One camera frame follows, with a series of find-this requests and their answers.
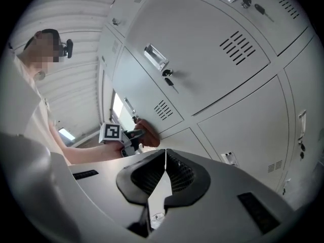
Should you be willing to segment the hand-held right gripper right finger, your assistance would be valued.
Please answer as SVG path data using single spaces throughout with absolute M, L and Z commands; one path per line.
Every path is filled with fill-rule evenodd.
M 210 174 L 208 191 L 193 205 L 170 208 L 151 234 L 154 243 L 258 243 L 266 235 L 257 225 L 272 216 L 283 225 L 293 215 L 275 191 L 238 167 L 188 152 L 180 156 Z

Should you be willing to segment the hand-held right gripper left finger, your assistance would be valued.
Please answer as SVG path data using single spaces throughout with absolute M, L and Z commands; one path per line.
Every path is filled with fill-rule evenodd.
M 86 195 L 114 222 L 123 228 L 138 222 L 144 206 L 129 203 L 116 185 L 117 174 L 126 166 L 132 165 L 149 155 L 158 152 L 148 151 L 134 156 L 97 163 L 69 166 L 73 174 L 95 170 L 97 175 L 81 178 L 77 183 Z

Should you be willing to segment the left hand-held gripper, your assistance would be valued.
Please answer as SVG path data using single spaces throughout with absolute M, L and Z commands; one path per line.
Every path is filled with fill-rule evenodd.
M 123 131 L 120 124 L 104 123 L 100 128 L 99 143 L 119 142 L 122 144 L 121 156 L 128 157 L 135 155 L 139 149 L 138 138 L 145 134 L 145 130 L 137 129 Z

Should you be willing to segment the brown wiping cloth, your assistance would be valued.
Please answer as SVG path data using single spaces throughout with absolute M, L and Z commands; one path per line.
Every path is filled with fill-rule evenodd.
M 136 119 L 136 130 L 144 130 L 145 134 L 139 138 L 139 142 L 143 147 L 158 147 L 160 145 L 160 138 L 153 126 L 144 119 Z

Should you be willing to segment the grey metal locker door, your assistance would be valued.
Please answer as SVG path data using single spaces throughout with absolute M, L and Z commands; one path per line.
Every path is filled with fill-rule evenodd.
M 113 74 L 113 86 L 132 116 L 148 121 L 163 137 L 189 128 L 179 110 L 123 46 Z

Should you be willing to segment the person's left forearm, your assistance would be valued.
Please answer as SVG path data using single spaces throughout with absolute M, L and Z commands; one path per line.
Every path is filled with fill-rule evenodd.
M 107 144 L 102 144 L 91 148 L 67 147 L 62 141 L 52 121 L 49 121 L 49 130 L 54 140 L 62 150 L 64 156 L 72 165 L 95 163 L 122 158 L 121 150 L 124 147 L 118 141 L 111 141 Z

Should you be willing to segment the grey metal locker cabinet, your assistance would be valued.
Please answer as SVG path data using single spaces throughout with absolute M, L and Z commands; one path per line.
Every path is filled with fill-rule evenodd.
M 293 209 L 315 198 L 324 46 L 298 0 L 115 0 L 98 59 L 161 147 L 238 167 Z

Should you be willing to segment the black-framed window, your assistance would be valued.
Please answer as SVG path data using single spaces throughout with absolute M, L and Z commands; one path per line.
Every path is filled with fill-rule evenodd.
M 119 98 L 118 94 L 113 90 L 111 106 L 110 106 L 110 121 L 113 123 L 122 124 L 120 116 L 123 110 L 123 103 Z

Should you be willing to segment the rectangular ceiling light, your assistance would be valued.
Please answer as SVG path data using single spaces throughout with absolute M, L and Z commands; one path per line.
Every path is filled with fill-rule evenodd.
M 59 129 L 59 133 L 60 133 L 60 135 L 62 135 L 66 139 L 68 139 L 69 141 L 75 140 L 75 136 L 73 134 L 71 134 L 69 131 L 67 131 L 65 128 Z

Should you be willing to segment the person in white shirt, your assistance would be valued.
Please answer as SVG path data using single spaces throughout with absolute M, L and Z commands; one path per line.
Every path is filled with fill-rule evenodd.
M 50 111 L 25 65 L 12 49 L 0 60 L 0 131 L 23 135 L 64 155 L 49 129 Z

